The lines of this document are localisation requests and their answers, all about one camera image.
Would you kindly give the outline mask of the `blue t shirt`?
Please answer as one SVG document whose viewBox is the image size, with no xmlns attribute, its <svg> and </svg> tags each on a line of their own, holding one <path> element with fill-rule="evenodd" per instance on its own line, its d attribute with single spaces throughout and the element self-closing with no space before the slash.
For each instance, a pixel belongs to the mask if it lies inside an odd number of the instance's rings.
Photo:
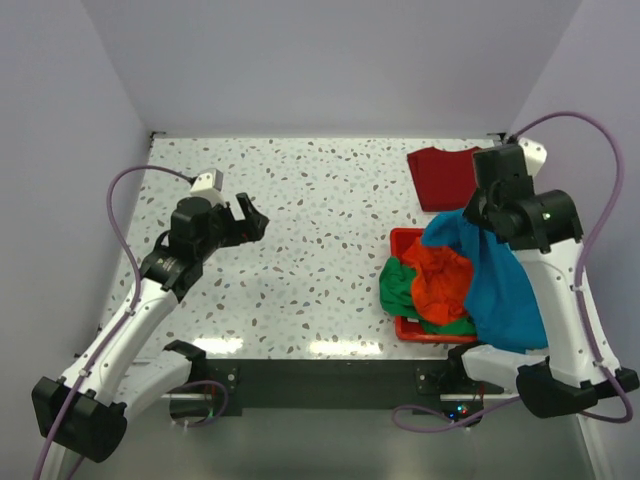
<svg viewBox="0 0 640 480">
<path fill-rule="evenodd" d="M 516 353 L 548 347 L 529 279 L 494 233 L 469 223 L 456 210 L 432 219 L 424 229 L 422 244 L 447 246 L 471 261 L 474 273 L 464 306 L 479 341 Z"/>
</svg>

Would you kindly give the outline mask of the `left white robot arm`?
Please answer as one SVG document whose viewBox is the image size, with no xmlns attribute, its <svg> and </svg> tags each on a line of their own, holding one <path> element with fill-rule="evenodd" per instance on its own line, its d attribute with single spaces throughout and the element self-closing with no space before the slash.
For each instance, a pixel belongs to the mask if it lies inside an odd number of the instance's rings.
<svg viewBox="0 0 640 480">
<path fill-rule="evenodd" d="M 169 229 L 143 259 L 113 320 L 58 379 L 37 382 L 32 402 L 48 444 L 100 463 L 115 451 L 128 423 L 157 397 L 179 387 L 196 392 L 205 385 L 205 352 L 180 340 L 169 343 L 147 366 L 140 386 L 123 388 L 121 382 L 151 334 L 202 277 L 210 256 L 264 237 L 268 218 L 247 194 L 238 194 L 237 200 L 241 219 L 234 218 L 226 203 L 213 205 L 203 197 L 180 200 Z"/>
</svg>

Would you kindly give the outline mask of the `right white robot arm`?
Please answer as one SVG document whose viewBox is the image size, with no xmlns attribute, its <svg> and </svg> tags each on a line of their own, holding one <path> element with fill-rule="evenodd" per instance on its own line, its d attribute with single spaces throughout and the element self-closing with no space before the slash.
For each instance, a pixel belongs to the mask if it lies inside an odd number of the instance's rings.
<svg viewBox="0 0 640 480">
<path fill-rule="evenodd" d="M 480 381 L 518 394 L 538 418 L 586 414 L 600 400 L 639 387 L 621 366 L 599 321 L 584 263 L 583 229 L 572 198 L 538 193 L 534 177 L 544 147 L 524 140 L 473 154 L 477 189 L 464 211 L 471 223 L 506 242 L 531 284 L 548 352 L 520 354 L 481 343 L 457 347 L 445 369 L 448 386 L 469 392 Z"/>
</svg>

